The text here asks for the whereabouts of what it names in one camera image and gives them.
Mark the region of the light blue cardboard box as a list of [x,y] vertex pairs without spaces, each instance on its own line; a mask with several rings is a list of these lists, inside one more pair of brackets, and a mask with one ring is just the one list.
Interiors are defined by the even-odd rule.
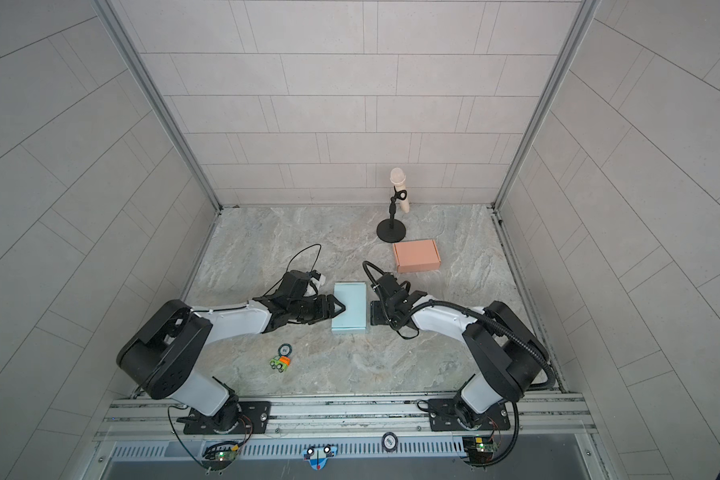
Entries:
[[333,334],[365,333],[369,319],[369,300],[365,282],[340,282],[334,286],[333,295],[346,309],[332,319]]

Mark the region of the pink paper box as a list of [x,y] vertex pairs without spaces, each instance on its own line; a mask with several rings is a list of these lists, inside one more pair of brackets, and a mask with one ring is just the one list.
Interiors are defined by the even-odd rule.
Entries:
[[433,239],[398,242],[393,245],[398,273],[438,270],[441,256]]

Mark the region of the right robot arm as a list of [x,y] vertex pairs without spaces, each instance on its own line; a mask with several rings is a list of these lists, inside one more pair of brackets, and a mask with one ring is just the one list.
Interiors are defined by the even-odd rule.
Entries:
[[466,346],[478,372],[456,395],[460,414],[476,417],[496,404],[517,402],[529,391],[555,385],[548,351],[507,304],[465,307],[414,291],[390,272],[366,275],[381,317],[393,330],[433,332]]

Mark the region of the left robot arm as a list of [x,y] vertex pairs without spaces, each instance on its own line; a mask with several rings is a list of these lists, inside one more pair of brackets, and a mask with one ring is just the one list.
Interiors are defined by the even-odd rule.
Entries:
[[266,334],[291,323],[312,325],[344,313],[340,300],[319,292],[322,283],[316,271],[290,270],[272,292],[242,304],[192,307],[169,300],[121,348],[116,364],[150,398],[174,399],[211,421],[214,430],[229,431],[240,416],[238,397],[197,371],[200,354],[228,338]]

